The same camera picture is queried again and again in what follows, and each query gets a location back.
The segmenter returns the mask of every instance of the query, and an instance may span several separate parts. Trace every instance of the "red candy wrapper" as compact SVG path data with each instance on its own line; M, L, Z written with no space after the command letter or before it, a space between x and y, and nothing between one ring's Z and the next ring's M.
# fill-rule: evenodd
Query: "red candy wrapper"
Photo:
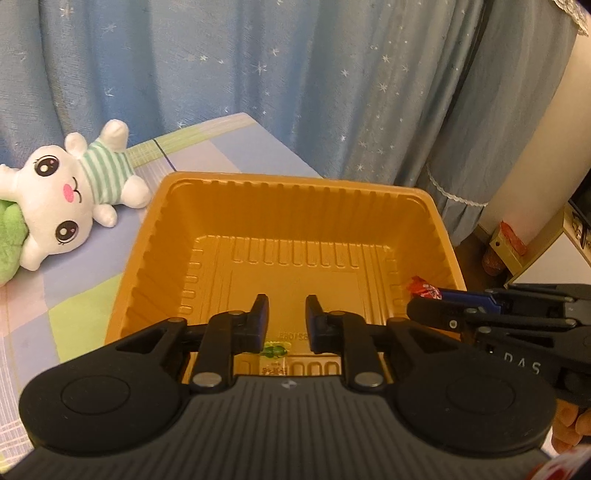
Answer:
M587 480L590 473L591 447L580 445L541 465L527 480Z
M425 297L435 300L441 300L443 298L437 287L427 283L421 277L413 277L413 280L408 285L407 290L416 297Z

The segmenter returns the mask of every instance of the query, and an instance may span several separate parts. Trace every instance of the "white wall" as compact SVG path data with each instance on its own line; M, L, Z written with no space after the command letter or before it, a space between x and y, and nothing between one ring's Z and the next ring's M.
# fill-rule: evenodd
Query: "white wall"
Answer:
M591 17L587 16L589 25ZM574 193L591 167L591 38L578 36L558 90L515 167L484 209L489 233L504 220L525 242Z

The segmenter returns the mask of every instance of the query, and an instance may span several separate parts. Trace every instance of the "plush toy pink cheek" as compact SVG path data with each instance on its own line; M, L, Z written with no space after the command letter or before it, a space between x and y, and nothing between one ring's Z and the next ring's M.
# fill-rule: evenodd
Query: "plush toy pink cheek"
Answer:
M68 203L74 201L74 190L67 183L64 185L64 198Z

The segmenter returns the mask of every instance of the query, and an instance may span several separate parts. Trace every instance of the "finger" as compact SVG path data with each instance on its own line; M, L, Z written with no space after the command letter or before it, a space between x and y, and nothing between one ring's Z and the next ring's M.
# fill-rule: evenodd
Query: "finger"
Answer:
M579 435L591 435L591 410L586 411L577 419L574 428Z
M564 453L573 446L569 445L568 443L564 443L562 440L558 440L558 438L552 436L552 447L554 447L556 453Z
M568 443L570 445L577 445L582 438L582 436L579 435L574 429L574 426L566 427L559 421L555 421L552 425L552 432L554 437L558 438L558 440L562 440L564 443Z
M579 408L577 405L565 402L564 400L558 400L556 407L556 419L560 420L563 425L570 427L577 419L579 414Z

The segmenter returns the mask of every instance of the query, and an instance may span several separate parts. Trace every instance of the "orange plastic tray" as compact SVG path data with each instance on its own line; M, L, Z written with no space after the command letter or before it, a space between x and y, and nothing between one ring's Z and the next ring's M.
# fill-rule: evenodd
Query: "orange plastic tray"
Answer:
M367 322L404 317L419 275L465 289L431 197L417 189L246 174L166 177L139 231L106 335L112 342L173 316L190 324L269 297L263 355L240 374L338 374L309 349L304 302Z

